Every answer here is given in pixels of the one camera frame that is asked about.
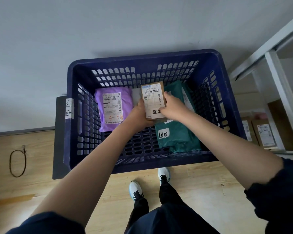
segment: purple package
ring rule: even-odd
[[[99,131],[113,131],[133,109],[131,89],[112,87],[96,89],[94,94],[101,118]]]

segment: dark sleeve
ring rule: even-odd
[[[55,212],[44,212],[36,214],[25,220],[19,227],[13,228],[6,234],[85,234],[83,226],[71,221]]]
[[[284,168],[268,184],[253,184],[245,191],[259,218],[269,221],[267,233],[293,233],[293,161],[283,159]]]

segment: shoe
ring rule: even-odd
[[[143,197],[143,192],[139,183],[135,180],[129,183],[129,195],[133,200],[138,200]]]
[[[170,173],[168,168],[159,168],[157,170],[157,174],[160,178],[160,184],[162,185],[162,183],[169,183],[170,181]]]

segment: forearm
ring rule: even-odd
[[[133,134],[128,123],[120,124],[60,181],[32,215],[54,211],[85,227],[119,155]]]
[[[283,168],[283,161],[201,116],[188,112],[180,119],[219,161],[248,189],[253,183],[267,183]]]

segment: barcode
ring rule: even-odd
[[[118,99],[118,111],[121,112],[121,99]]]
[[[159,92],[160,90],[147,90],[144,93],[145,94],[149,94],[149,93],[155,93],[155,92]]]

